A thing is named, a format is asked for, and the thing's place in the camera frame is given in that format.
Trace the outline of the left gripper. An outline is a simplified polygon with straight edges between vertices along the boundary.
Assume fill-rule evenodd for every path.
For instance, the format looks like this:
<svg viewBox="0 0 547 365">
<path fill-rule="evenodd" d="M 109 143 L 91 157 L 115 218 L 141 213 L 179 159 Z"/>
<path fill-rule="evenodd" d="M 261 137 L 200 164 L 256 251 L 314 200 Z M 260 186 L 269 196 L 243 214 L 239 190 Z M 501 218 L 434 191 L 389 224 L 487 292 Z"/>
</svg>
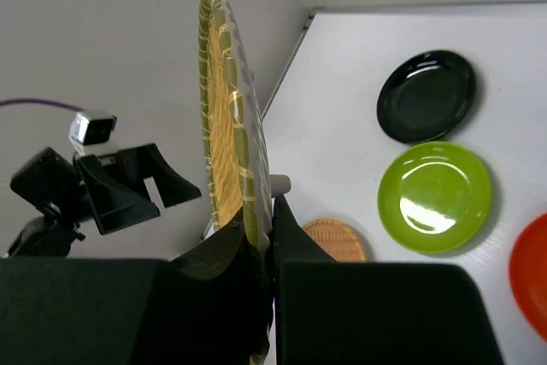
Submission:
<svg viewBox="0 0 547 365">
<path fill-rule="evenodd" d="M 160 216 L 144 179 L 152 178 L 163 205 L 173 207 L 200 198 L 200 189 L 180 176 L 163 158 L 156 144 L 102 156 L 81 156 L 74 166 L 89 198 L 98 231 L 108 235 Z"/>
</svg>

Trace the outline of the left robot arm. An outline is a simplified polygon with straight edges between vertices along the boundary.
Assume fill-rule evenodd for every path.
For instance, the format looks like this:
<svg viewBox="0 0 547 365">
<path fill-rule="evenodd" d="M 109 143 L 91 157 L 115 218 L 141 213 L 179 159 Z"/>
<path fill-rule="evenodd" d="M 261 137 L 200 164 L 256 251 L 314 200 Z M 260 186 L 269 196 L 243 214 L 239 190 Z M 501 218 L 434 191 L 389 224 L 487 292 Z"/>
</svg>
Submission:
<svg viewBox="0 0 547 365">
<path fill-rule="evenodd" d="M 156 184 L 169 208 L 201 196 L 175 172 L 155 144 L 110 153 L 76 156 L 68 161 L 46 147 L 15 173 L 11 190 L 39 213 L 20 231 L 7 255 L 67 256 L 72 242 L 84 240 L 79 227 L 94 221 L 102 235 L 155 219 L 145 180 Z"/>
</svg>

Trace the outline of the brown woven bamboo plate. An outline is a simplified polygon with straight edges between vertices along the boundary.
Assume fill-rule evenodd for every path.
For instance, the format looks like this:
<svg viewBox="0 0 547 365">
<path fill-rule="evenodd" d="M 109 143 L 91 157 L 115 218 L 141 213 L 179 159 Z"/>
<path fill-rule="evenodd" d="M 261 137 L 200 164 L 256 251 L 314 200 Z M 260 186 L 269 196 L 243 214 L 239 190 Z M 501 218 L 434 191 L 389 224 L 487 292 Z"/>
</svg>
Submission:
<svg viewBox="0 0 547 365">
<path fill-rule="evenodd" d="M 337 262 L 366 262 L 367 252 L 356 232 L 341 221 L 317 219 L 303 230 Z"/>
</svg>

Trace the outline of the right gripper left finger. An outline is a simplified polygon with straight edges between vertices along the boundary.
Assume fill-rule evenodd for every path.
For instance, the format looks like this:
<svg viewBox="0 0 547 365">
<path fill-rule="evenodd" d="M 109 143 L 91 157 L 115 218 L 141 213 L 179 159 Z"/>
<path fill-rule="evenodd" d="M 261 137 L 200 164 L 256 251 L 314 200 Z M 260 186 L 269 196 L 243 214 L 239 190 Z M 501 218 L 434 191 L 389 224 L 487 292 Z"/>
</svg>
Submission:
<svg viewBox="0 0 547 365">
<path fill-rule="evenodd" d="M 247 364 L 268 352 L 271 256 L 239 219 L 172 260 L 67 257 L 31 220 L 1 261 L 4 364 Z"/>
</svg>

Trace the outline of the green-rimmed bamboo woven plate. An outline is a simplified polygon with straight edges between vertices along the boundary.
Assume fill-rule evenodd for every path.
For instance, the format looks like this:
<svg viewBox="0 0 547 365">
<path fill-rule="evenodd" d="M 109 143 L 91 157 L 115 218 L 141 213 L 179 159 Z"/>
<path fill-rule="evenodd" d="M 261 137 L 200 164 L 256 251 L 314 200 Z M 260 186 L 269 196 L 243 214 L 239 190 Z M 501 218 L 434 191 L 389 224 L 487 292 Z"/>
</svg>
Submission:
<svg viewBox="0 0 547 365">
<path fill-rule="evenodd" d="M 247 362 L 262 364 L 273 316 L 266 262 L 273 230 L 272 189 L 256 91 L 228 0 L 200 0 L 198 66 L 213 227 L 220 230 L 231 221 L 243 225 L 253 280 L 259 286 L 249 296 L 266 304 L 258 314 L 265 322 L 254 333 L 258 346 Z"/>
</svg>

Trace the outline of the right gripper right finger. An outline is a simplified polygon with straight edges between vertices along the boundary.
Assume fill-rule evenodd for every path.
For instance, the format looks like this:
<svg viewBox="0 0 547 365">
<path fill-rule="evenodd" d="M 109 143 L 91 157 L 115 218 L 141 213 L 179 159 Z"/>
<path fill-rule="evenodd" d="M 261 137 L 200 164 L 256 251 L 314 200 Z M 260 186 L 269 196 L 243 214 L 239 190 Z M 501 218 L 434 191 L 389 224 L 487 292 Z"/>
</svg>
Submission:
<svg viewBox="0 0 547 365">
<path fill-rule="evenodd" d="M 337 262 L 284 197 L 273 214 L 280 364 L 500 364 L 479 289 L 446 263 Z"/>
</svg>

